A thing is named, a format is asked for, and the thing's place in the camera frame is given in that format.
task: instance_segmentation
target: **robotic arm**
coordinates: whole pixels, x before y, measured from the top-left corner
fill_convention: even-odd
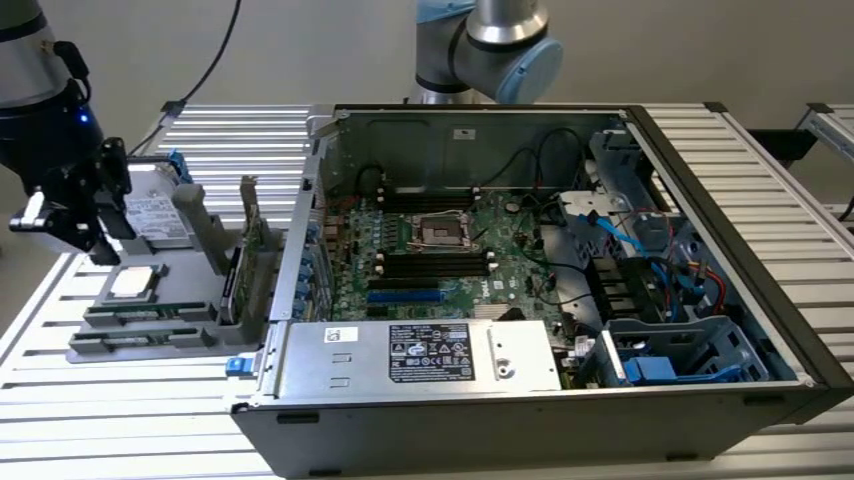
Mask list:
[[[560,70],[536,0],[418,0],[414,87],[409,103],[533,103]]]
[[[123,216],[123,143],[103,140],[87,106],[85,62],[73,43],[54,41],[35,0],[0,2],[0,65],[0,163],[29,196],[9,228],[114,265],[101,226],[115,239],[135,237]]]
[[[562,57],[546,23],[536,0],[418,0],[409,102],[476,103],[476,91],[498,103],[533,102]],[[54,41],[35,0],[0,0],[0,65],[0,163],[29,197],[9,228],[114,265],[103,230],[135,238],[123,142],[103,139],[85,62],[73,43]]]

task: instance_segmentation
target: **aluminum extrusion table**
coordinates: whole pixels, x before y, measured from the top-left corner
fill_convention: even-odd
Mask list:
[[[808,130],[854,163],[854,105],[807,104],[808,111],[797,126]]]
[[[823,207],[728,114],[700,104],[647,108],[854,373],[851,235],[837,223],[833,227]],[[184,152],[205,187],[205,204],[225,225],[241,221],[237,184],[252,174],[261,211],[273,226],[286,228],[305,116],[305,107],[192,106],[157,137],[157,151]],[[105,272],[85,257],[62,255],[0,340],[0,478],[274,478],[225,413],[230,402],[221,397],[245,397],[253,382],[225,378],[224,357],[65,362],[67,338]],[[466,478],[854,478],[854,400],[803,426],[763,430],[711,462],[482,472]]]

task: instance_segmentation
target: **white label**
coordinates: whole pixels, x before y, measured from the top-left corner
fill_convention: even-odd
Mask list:
[[[473,140],[477,136],[477,131],[469,128],[453,129],[453,140]]]
[[[127,198],[127,222],[146,240],[186,240],[189,235],[172,200],[163,197]]]
[[[326,328],[322,343],[357,342],[358,327]]]

